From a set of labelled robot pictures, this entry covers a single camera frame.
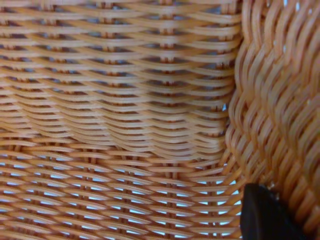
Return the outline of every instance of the curved wicker edge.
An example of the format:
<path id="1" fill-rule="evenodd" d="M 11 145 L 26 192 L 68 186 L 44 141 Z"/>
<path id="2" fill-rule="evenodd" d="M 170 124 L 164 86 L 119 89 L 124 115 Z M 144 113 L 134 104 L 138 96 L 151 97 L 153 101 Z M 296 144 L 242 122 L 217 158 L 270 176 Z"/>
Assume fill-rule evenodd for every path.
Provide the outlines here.
<path id="1" fill-rule="evenodd" d="M 181 161 L 225 149 L 237 0 L 0 1 L 0 123 Z"/>
<path id="2" fill-rule="evenodd" d="M 245 1 L 228 159 L 271 186 L 303 230 L 320 226 L 320 1 Z"/>
<path id="3" fill-rule="evenodd" d="M 0 238 L 236 240 L 236 164 L 3 131 Z"/>

